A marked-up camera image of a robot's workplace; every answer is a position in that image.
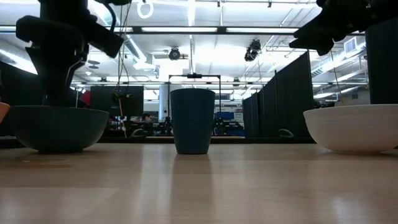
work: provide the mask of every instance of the pipe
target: pipe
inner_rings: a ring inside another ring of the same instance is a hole
[[[190,71],[191,71],[191,74],[195,73],[195,66],[193,64],[193,45],[194,45],[193,36],[190,35],[190,54],[191,54],[191,56],[190,56],[189,60],[190,60]]]

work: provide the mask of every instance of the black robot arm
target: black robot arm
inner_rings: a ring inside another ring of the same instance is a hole
[[[123,5],[131,0],[97,0]],[[30,58],[46,92],[46,105],[65,106],[75,71],[87,61],[88,44],[116,57],[124,39],[96,23],[88,0],[40,0],[40,17],[17,21],[16,36],[26,42]]]
[[[295,32],[291,48],[325,55],[348,34],[398,17],[397,0],[317,0],[317,4],[321,13]]]

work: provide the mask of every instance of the desk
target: desk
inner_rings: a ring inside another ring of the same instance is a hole
[[[97,144],[83,154],[0,151],[2,224],[398,223],[398,154],[314,144]]]

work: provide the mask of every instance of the overhead light fixture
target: overhead light fixture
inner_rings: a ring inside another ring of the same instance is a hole
[[[217,32],[216,27],[143,27],[143,32]]]
[[[347,80],[347,79],[350,79],[350,78],[352,78],[352,77],[354,77],[354,76],[356,76],[356,75],[358,75],[357,72],[350,73],[350,74],[347,74],[347,75],[343,75],[342,77],[338,78],[337,81],[338,81],[338,82],[342,82],[342,81],[345,81],[345,80]]]
[[[188,0],[188,26],[195,25],[195,0]]]
[[[297,4],[296,2],[273,2],[270,6],[268,2],[256,2],[256,1],[250,1],[250,2],[233,2],[233,1],[228,1],[223,3],[224,6],[226,7],[238,7],[238,8],[264,8],[264,9],[280,9],[280,10],[287,10],[287,9],[311,9],[314,7],[318,7],[318,5],[313,2],[313,3],[299,3]]]
[[[2,4],[40,4],[38,0],[0,0]]]
[[[353,91],[353,90],[355,90],[355,89],[357,89],[357,88],[358,88],[357,86],[356,86],[356,87],[352,87],[352,88],[348,88],[348,89],[346,89],[346,90],[341,91],[341,93],[347,93],[347,92]]]
[[[0,32],[15,32],[16,30],[16,26],[0,26]]]
[[[335,94],[335,93],[319,93],[319,94],[316,94],[315,96],[313,96],[313,98],[320,99],[320,98],[325,98],[325,97],[331,96],[333,94]]]
[[[0,54],[3,54],[4,56],[13,60],[15,63],[13,63],[12,66],[15,66],[19,69],[22,69],[24,71],[27,71],[27,72],[37,75],[36,68],[31,61],[26,60],[20,56],[16,56],[10,52],[6,52],[5,50],[2,50],[2,49],[0,49]]]
[[[227,32],[238,32],[238,33],[283,33],[283,34],[293,34],[296,32],[297,28],[244,28],[244,27],[232,27],[227,28]]]

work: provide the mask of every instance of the pole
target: pole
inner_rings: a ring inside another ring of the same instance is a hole
[[[76,108],[77,108],[77,102],[79,100],[79,89],[76,88]]]

